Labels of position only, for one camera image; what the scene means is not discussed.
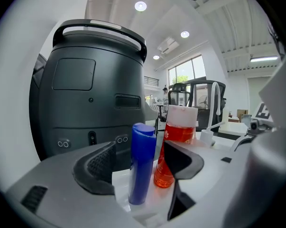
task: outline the ceiling light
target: ceiling light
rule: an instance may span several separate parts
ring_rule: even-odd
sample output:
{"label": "ceiling light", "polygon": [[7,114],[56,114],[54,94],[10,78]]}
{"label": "ceiling light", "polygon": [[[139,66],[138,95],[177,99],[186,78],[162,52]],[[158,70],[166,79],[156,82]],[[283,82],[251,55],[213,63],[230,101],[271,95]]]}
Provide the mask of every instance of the ceiling light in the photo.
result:
{"label": "ceiling light", "polygon": [[147,4],[144,2],[137,2],[134,7],[137,11],[142,12],[146,10]]}
{"label": "ceiling light", "polygon": [[254,63],[254,62],[262,62],[262,61],[273,61],[273,60],[277,60],[278,57],[277,56],[272,56],[272,57],[256,57],[256,58],[252,58],[250,60],[250,62]]}
{"label": "ceiling light", "polygon": [[183,37],[183,38],[189,37],[189,32],[188,32],[188,31],[183,31],[183,32],[181,33],[181,37]]}

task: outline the ceiling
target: ceiling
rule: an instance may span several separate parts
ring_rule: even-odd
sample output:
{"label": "ceiling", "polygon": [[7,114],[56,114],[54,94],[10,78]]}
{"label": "ceiling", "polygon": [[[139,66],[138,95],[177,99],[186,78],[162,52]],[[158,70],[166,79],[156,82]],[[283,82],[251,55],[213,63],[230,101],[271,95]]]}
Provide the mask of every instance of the ceiling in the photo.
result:
{"label": "ceiling", "polygon": [[[134,9],[144,1],[147,9]],[[197,0],[190,1],[210,27],[225,60],[227,72],[275,68],[278,60],[250,63],[251,57],[277,55],[268,32],[268,20],[254,0]],[[157,69],[172,57],[188,51],[193,43],[203,40],[203,28],[170,0],[88,0],[86,19],[108,21],[129,28],[145,38],[148,57],[145,66]],[[181,38],[187,30],[190,37]],[[161,55],[158,46],[171,37],[180,44],[171,55]],[[154,55],[160,55],[157,61]]]}

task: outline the red liquid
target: red liquid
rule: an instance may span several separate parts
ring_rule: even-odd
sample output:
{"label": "red liquid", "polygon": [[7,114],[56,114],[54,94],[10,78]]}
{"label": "red liquid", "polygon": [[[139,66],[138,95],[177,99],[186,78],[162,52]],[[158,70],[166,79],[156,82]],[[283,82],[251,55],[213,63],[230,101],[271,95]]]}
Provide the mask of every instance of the red liquid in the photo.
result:
{"label": "red liquid", "polygon": [[166,123],[164,139],[162,143],[160,157],[157,161],[157,170],[154,173],[154,183],[160,188],[169,188],[175,181],[170,169],[164,160],[164,141],[172,140],[183,143],[191,143],[195,133],[195,127],[177,127]]}

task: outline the red bottle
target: red bottle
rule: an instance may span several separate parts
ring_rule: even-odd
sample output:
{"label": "red bottle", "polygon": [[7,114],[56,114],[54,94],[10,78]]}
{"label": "red bottle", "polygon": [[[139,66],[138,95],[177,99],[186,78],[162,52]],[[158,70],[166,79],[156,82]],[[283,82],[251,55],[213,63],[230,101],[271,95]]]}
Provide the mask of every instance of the red bottle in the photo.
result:
{"label": "red bottle", "polygon": [[191,143],[195,133],[197,114],[197,108],[177,105],[169,106],[162,149],[157,161],[157,169],[154,173],[154,183],[158,187],[168,188],[175,180],[164,160],[164,141],[172,140]]}

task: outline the air conditioner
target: air conditioner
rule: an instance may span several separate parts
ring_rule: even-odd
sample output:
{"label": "air conditioner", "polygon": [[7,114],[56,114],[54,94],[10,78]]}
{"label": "air conditioner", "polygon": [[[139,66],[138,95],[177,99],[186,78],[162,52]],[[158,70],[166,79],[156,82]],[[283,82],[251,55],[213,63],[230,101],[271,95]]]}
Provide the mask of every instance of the air conditioner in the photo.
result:
{"label": "air conditioner", "polygon": [[161,54],[168,54],[179,45],[173,38],[168,37],[158,46],[158,50],[161,51]]}

